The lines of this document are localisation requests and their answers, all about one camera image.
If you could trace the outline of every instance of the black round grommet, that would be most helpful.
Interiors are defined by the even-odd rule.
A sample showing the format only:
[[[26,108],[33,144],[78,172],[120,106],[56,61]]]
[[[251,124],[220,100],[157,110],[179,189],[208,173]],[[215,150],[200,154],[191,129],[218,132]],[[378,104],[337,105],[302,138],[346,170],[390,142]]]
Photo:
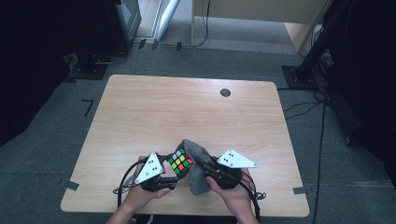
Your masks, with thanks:
[[[229,97],[231,95],[231,91],[227,90],[227,89],[222,89],[220,91],[220,94],[224,97]]]

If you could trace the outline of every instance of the white triangular gripper finger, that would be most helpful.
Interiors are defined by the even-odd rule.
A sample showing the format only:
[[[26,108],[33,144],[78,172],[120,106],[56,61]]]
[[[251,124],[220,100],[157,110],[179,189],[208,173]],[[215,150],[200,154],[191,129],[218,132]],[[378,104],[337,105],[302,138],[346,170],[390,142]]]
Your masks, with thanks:
[[[158,160],[157,153],[153,152],[148,157],[143,169],[140,171],[140,174],[137,176],[134,181],[136,184],[141,184],[146,180],[159,175],[163,172],[163,168],[161,167],[160,161]]]
[[[218,163],[230,168],[257,168],[256,162],[242,156],[233,149],[228,149],[219,159]]]

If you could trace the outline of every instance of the gray carpet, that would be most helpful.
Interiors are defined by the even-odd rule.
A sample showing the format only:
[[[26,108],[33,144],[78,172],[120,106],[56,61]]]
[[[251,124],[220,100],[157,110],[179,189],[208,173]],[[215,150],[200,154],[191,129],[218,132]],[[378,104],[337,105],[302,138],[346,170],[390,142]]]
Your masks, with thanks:
[[[281,65],[299,55],[221,49],[134,48],[111,64],[103,80],[63,83],[29,128],[3,147],[0,158],[0,223],[105,223],[111,214],[66,213],[60,208],[108,77],[113,74],[273,81],[287,87]],[[315,102],[312,91],[280,91],[284,109]],[[85,117],[89,102],[92,109]],[[312,105],[295,106],[285,118]],[[308,217],[263,217],[263,223],[312,223],[317,197],[318,149],[323,105],[287,120],[311,209]],[[364,148],[348,148],[330,106],[325,108],[317,223],[394,223],[396,190],[383,163]]]

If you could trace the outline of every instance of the hand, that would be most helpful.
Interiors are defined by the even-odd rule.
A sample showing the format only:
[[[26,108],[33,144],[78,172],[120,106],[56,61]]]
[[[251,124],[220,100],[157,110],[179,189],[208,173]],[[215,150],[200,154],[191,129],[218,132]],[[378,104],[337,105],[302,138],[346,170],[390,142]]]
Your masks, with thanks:
[[[140,156],[139,160],[143,160],[146,157]],[[138,176],[143,164],[140,163],[136,166],[134,171],[134,176]],[[113,214],[113,216],[108,220],[107,223],[129,223],[129,219],[134,215],[134,213],[140,208],[148,204],[152,199],[160,199],[165,194],[169,193],[170,189],[160,189],[155,192],[149,192],[143,190],[140,186],[137,186],[133,181],[133,188],[130,188],[128,195]]]
[[[242,182],[246,182],[245,184],[248,186],[247,180],[249,179],[247,175],[250,176],[250,173],[246,168],[242,169],[242,172],[244,173],[242,175]],[[248,192],[241,185],[237,185],[234,189],[221,189],[212,177],[208,176],[206,181],[210,188],[222,197],[225,205],[227,205],[230,212],[233,213],[240,224],[259,223],[251,210],[251,200]]]

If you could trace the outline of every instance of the person's left hand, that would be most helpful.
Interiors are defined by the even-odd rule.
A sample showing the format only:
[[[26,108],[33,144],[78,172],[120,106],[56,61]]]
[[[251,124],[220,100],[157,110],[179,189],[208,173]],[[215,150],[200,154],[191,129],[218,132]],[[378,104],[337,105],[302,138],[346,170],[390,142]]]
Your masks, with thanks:
[[[139,160],[143,160],[146,157],[140,156]],[[140,163],[136,166],[134,171],[134,176],[138,176],[143,164]],[[130,188],[128,195],[125,197],[124,201],[113,214],[113,216],[108,220],[107,223],[128,223],[134,213],[140,208],[148,204],[152,199],[159,199],[165,194],[169,193],[170,189],[160,189],[155,192],[149,192],[142,187],[137,186],[134,181],[132,183],[132,188]]]

